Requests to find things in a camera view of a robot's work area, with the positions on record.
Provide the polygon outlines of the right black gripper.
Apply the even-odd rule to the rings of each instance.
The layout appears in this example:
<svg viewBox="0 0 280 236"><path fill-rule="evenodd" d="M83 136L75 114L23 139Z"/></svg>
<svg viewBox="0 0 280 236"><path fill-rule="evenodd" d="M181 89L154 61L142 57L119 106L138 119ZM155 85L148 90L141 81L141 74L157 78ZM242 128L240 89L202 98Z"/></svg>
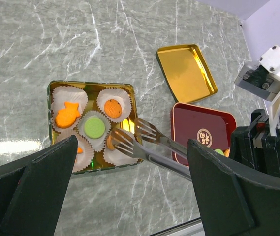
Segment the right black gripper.
<svg viewBox="0 0 280 236"><path fill-rule="evenodd" d="M269 116L264 109L251 113L249 126L237 127L232 132L229 158L280 178L280 128L271 136Z"/></svg>

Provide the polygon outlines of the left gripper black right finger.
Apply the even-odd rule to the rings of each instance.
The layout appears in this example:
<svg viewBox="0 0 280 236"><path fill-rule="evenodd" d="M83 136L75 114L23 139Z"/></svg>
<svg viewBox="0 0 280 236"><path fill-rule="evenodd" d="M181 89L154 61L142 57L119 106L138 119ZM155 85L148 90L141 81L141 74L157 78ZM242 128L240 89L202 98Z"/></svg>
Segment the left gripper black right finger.
<svg viewBox="0 0 280 236"><path fill-rule="evenodd" d="M280 178L192 139L187 158L205 235L280 236Z"/></svg>

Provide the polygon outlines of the orange swirl cookie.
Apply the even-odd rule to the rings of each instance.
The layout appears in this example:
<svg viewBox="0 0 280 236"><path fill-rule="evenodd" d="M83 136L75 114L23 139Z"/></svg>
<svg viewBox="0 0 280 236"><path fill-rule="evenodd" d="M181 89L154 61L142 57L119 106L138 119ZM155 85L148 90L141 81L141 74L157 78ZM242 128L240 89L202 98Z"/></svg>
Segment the orange swirl cookie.
<svg viewBox="0 0 280 236"><path fill-rule="evenodd" d="M110 135L110 134L107 136L106 145L107 145L107 147L108 147L108 149L109 149L110 151L114 151L114 150L115 150L115 147L114 147L114 145L112 144L112 139L111 139L111 135Z"/></svg>

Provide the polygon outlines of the orange fish cookie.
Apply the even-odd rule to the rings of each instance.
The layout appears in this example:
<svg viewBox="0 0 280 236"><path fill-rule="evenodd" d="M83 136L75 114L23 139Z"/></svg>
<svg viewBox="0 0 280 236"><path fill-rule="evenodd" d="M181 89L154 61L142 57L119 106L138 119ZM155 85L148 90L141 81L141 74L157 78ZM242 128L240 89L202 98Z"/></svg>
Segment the orange fish cookie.
<svg viewBox="0 0 280 236"><path fill-rule="evenodd" d="M57 127L65 129L73 125L80 117L78 108L78 103L64 102L64 109L58 111L55 119Z"/></svg>
<svg viewBox="0 0 280 236"><path fill-rule="evenodd" d="M84 153L84 150L81 149L80 147L77 148L77 155L79 154L83 154Z"/></svg>

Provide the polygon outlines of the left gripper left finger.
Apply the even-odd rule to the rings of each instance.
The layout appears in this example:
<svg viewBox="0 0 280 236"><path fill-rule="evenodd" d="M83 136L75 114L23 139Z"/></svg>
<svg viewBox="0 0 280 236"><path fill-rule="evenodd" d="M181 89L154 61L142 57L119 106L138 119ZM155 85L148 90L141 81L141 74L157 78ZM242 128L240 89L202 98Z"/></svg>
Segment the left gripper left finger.
<svg viewBox="0 0 280 236"><path fill-rule="evenodd" d="M74 135L0 166L0 236L52 236L72 174Z"/></svg>

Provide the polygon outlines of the orange round chip cookie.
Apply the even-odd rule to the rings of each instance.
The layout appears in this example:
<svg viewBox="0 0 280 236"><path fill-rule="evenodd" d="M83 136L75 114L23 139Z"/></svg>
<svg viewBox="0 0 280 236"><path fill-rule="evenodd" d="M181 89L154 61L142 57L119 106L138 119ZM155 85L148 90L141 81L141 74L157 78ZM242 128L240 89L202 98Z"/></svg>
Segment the orange round chip cookie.
<svg viewBox="0 0 280 236"><path fill-rule="evenodd" d="M104 111L110 118L116 119L122 115L122 107L120 103L115 99L107 100L104 104Z"/></svg>

